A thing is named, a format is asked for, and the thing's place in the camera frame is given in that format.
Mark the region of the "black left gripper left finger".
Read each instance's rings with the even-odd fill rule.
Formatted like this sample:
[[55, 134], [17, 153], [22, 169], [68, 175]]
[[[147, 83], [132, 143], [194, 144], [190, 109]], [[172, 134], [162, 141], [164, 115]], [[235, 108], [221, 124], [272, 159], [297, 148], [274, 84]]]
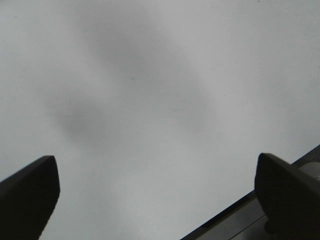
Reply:
[[0, 238], [38, 240], [60, 196], [56, 159], [45, 155], [0, 183]]

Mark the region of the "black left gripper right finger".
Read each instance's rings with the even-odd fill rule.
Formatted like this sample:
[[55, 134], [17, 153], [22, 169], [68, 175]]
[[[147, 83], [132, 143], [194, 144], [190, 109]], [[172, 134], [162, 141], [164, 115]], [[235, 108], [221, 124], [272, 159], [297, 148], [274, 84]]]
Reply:
[[258, 156], [255, 195], [282, 240], [320, 238], [320, 182], [271, 153]]

